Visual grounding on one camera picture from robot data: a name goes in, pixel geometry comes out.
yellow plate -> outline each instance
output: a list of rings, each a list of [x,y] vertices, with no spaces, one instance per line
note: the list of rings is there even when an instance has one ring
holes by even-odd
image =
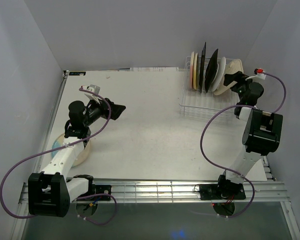
[[[193,60],[193,89],[197,90],[197,71],[198,71],[198,53],[194,55],[194,60]]]

plate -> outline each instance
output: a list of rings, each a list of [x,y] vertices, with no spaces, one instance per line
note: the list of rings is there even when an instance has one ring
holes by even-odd
[[[201,52],[201,63],[200,63],[200,74],[199,74],[199,89],[200,93],[202,93],[202,87],[204,83],[204,71],[205,71],[205,59],[206,59],[206,45],[207,43],[204,43],[204,47]]]
[[[195,52],[193,51],[191,53],[191,59],[190,59],[190,74],[189,74],[189,82],[190,82],[190,88],[193,88],[193,76],[194,76],[194,59],[195,59]]]
[[[218,49],[214,51],[214,53],[210,58],[208,66],[206,67],[205,80],[204,80],[204,90],[206,93],[208,93],[209,88],[216,77],[217,69],[218,69],[217,61],[218,61]]]
[[[221,82],[219,86],[216,88],[216,90],[213,92],[213,94],[214,95],[223,94],[225,91],[233,87],[236,84],[236,82],[232,82],[228,86],[224,85],[225,74],[235,74],[238,71],[244,72],[244,68],[242,66],[242,62],[240,59],[234,59],[228,65],[225,66],[225,70]]]
[[[219,84],[224,76],[225,68],[226,68],[226,58],[223,56],[220,59],[218,59],[217,65],[218,65],[218,68],[216,71],[216,75],[210,86],[211,92],[214,92],[217,89],[217,87],[219,86]]]
[[[193,61],[193,89],[197,90],[197,86],[199,85],[199,76],[198,76],[198,53],[194,55],[194,61]]]

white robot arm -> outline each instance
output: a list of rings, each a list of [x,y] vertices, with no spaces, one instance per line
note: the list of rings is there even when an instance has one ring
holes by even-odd
[[[100,90],[95,85],[82,88],[95,94]],[[78,175],[67,182],[72,165],[89,142],[89,126],[100,117],[107,119],[109,116],[106,103],[89,93],[86,96],[90,99],[86,106],[82,101],[74,101],[68,107],[70,120],[65,124],[63,141],[66,147],[59,150],[40,173],[32,173],[28,179],[29,213],[32,215],[64,217],[70,203],[77,197],[95,194],[92,176]],[[126,109],[108,98],[105,101],[111,107],[112,120],[116,120]]]

white plate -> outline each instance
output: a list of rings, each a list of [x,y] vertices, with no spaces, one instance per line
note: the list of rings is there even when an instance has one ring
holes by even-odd
[[[220,59],[218,59],[218,68],[216,71],[216,75],[214,77],[214,80],[210,86],[210,91],[214,92],[217,87],[219,86],[222,77],[224,76],[225,68],[226,68],[226,58],[223,56]]]
[[[190,59],[190,73],[189,73],[190,89],[193,88],[194,59],[195,59],[195,52],[193,51],[193,52],[191,53],[191,59]]]

black plate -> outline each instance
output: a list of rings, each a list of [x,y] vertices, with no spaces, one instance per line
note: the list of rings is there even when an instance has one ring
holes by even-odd
[[[204,80],[204,89],[206,93],[208,92],[212,82],[216,77],[217,69],[218,69],[217,60],[218,60],[218,49],[214,51],[214,53],[210,58],[208,66],[206,67],[205,80]]]
[[[207,43],[204,43],[204,47],[201,52],[201,63],[200,63],[200,74],[199,74],[199,89],[200,93],[202,93],[202,87],[204,83],[204,71],[205,71],[205,59],[206,59],[206,45]]]

